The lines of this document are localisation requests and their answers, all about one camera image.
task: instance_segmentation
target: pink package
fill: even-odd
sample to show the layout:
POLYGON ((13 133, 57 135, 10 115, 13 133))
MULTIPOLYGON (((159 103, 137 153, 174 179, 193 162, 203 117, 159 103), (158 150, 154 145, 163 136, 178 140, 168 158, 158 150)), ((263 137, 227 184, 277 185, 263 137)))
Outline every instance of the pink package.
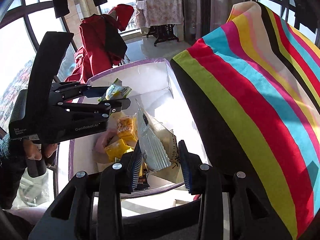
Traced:
POLYGON ((116 129, 107 129, 98 138, 96 145, 94 146, 94 149, 97 152, 105 153, 104 151, 105 147, 110 142, 110 140, 116 135, 117 135, 116 129))

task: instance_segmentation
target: yellow snack package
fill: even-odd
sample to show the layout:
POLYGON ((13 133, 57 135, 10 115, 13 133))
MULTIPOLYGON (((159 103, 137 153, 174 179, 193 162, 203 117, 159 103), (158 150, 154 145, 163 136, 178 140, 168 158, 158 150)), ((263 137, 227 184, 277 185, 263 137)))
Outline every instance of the yellow snack package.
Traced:
POLYGON ((131 147, 135 147, 136 144, 137 144, 137 139, 134 138, 132 135, 129 135, 129 136, 124 136, 121 138, 122 140, 124 140, 124 143, 126 145, 129 145, 131 147))
POLYGON ((127 137, 127 136, 132 136, 133 138, 136 138, 135 130, 136 129, 135 129, 133 116, 125 116, 125 117, 119 118, 118 129, 117 129, 119 138, 127 137))
POLYGON ((109 156, 109 161, 114 162, 115 158, 121 159, 123 154, 132 152, 134 148, 126 145, 122 139, 119 139, 108 145, 104 150, 109 156))

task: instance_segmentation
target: table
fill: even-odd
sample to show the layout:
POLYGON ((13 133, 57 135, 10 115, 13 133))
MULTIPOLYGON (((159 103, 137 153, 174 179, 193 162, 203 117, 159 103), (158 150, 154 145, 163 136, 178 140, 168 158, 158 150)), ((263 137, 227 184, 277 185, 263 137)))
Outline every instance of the table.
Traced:
POLYGON ((135 23, 138 28, 150 28, 147 37, 154 35, 159 42, 177 40, 173 34, 175 24, 183 24, 181 0, 143 0, 136 4, 135 23))

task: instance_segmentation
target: green snack bag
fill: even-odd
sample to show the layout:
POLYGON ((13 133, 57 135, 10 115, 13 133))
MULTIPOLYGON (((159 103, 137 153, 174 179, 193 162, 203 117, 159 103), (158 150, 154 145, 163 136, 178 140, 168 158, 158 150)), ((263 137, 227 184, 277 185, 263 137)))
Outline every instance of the green snack bag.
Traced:
POLYGON ((130 87, 122 86, 122 81, 117 78, 98 101, 126 98, 131 90, 130 87))

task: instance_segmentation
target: person's hand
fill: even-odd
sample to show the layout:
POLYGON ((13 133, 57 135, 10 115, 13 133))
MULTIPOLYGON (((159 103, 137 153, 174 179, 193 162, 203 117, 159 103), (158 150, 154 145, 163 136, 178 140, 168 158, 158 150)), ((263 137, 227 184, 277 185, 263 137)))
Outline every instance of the person's hand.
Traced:
MULTIPOLYGON (((58 144, 48 144, 44 149, 42 149, 43 155, 49 158, 57 149, 58 144)), ((41 160, 41 151, 38 150, 37 146, 30 140, 23 140, 23 148, 26 153, 26 157, 30 160, 41 160)))

